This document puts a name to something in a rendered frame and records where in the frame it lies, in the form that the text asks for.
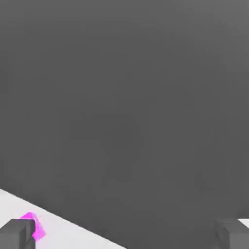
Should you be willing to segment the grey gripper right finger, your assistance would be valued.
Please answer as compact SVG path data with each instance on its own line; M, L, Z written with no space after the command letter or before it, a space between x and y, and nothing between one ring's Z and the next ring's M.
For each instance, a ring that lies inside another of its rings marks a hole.
M238 219L217 219L213 229L213 249L249 249L249 228Z

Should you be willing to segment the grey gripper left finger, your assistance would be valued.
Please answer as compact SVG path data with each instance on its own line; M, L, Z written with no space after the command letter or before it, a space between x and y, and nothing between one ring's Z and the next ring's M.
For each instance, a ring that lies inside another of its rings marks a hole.
M0 228L0 249L36 249L32 219L11 219Z

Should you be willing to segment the small magenta cube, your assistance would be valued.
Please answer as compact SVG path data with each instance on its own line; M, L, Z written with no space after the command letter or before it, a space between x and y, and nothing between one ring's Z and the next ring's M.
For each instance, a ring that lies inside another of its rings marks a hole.
M21 216L20 219L29 219L35 222L35 230L32 233L32 237L36 242L46 236L46 232L35 213L28 212L25 215Z

